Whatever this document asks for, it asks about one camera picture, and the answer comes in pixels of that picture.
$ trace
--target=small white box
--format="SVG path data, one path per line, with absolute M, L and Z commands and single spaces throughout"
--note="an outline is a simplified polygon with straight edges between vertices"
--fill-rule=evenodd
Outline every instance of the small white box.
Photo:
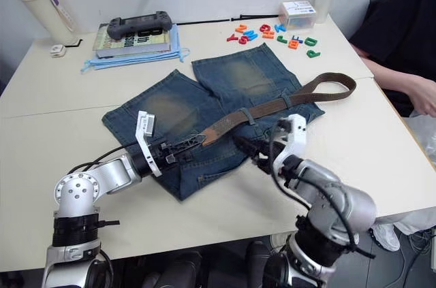
M 50 55 L 52 58 L 60 58 L 65 55 L 67 52 L 67 48 L 62 44 L 57 44 L 52 46 L 52 49 L 50 50 Z
M 316 11 L 309 1 L 283 2 L 279 19 L 286 29 L 308 29 L 315 23 Z

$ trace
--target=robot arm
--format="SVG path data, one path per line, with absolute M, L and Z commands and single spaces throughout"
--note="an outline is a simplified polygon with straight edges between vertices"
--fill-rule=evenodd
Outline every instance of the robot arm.
M 330 170 L 297 157 L 306 145 L 302 116 L 281 119 L 279 128 L 285 144 L 234 138 L 260 169 L 284 179 L 285 187 L 311 204 L 307 216 L 298 217 L 298 231 L 290 235 L 284 251 L 268 260 L 263 287 L 325 287 L 335 271 L 335 261 L 354 246 L 354 237 L 358 237 L 354 233 L 366 231 L 374 223 L 375 203 L 365 192 L 343 184 Z
M 150 145 L 146 138 L 153 133 L 155 116 L 140 111 L 136 139 L 141 152 L 121 155 L 92 170 L 64 176 L 54 188 L 59 209 L 54 212 L 52 245 L 47 248 L 43 288 L 105 287 L 107 262 L 100 261 L 101 241 L 98 229 L 118 225 L 119 221 L 99 221 L 95 202 L 104 195 L 118 193 L 176 163 L 176 156 L 198 146 L 204 135 L 195 135 L 177 144 L 158 142 Z

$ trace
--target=blue surgical mask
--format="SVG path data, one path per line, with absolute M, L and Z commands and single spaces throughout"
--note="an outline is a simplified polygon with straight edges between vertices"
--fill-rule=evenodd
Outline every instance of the blue surgical mask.
M 121 57 L 121 58 L 109 58 L 109 59 L 91 59 L 86 60 L 84 62 L 84 67 L 80 70 L 82 73 L 87 72 L 89 70 L 99 70 L 110 67 L 119 67 L 120 65 L 132 65 L 134 63 L 143 63 L 143 62 L 151 62 L 151 61 L 159 61 L 166 59 L 175 59 L 179 58 L 181 62 L 183 59 L 189 55 L 191 52 L 188 48 L 181 48 L 180 41 L 178 39 L 178 30 L 177 25 L 172 25 L 170 29 L 170 44 L 171 50 L 167 52 L 161 53 L 153 53 L 153 54 L 138 54 L 131 55 L 129 57 Z

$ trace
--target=brown leather belt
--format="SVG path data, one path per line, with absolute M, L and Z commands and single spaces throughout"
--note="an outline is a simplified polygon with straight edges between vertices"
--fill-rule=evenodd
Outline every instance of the brown leather belt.
M 314 93 L 316 87 L 323 82 L 337 82 L 348 88 L 348 91 L 342 93 Z M 353 78 L 345 74 L 337 74 L 333 72 L 326 72 L 320 74 L 311 82 L 305 84 L 301 89 L 297 90 L 294 94 L 289 96 L 291 105 L 283 98 L 274 99 L 258 106 L 247 109 L 253 119 L 262 118 L 279 111 L 286 110 L 291 106 L 298 104 L 312 103 L 312 102 L 325 102 L 336 101 L 338 99 L 345 99 L 349 97 L 356 89 L 356 82 Z M 206 128 L 202 134 L 206 136 L 203 145 L 208 145 L 218 140 L 222 135 L 229 132 L 237 125 L 250 121 L 250 118 L 241 110 L 228 114 L 227 116 L 219 119 L 216 123 Z

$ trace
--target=denim shorts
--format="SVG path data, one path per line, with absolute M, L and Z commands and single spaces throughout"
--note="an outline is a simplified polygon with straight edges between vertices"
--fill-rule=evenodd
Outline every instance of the denim shorts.
M 150 143 L 162 138 L 171 143 L 184 140 L 220 118 L 241 108 L 291 95 L 301 87 L 266 44 L 224 57 L 194 61 L 197 82 L 174 70 L 145 92 L 108 112 L 103 123 L 121 144 L 134 142 L 138 111 L 154 114 L 155 130 Z M 268 137 L 268 130 L 281 117 L 298 113 L 309 123 L 322 115 L 314 103 L 290 106 L 285 111 L 256 119 L 225 134 L 216 142 L 192 149 L 176 167 L 163 171 L 156 181 L 179 200 L 238 167 L 244 153 L 232 135 L 253 139 Z M 140 151 L 131 146 L 128 151 Z

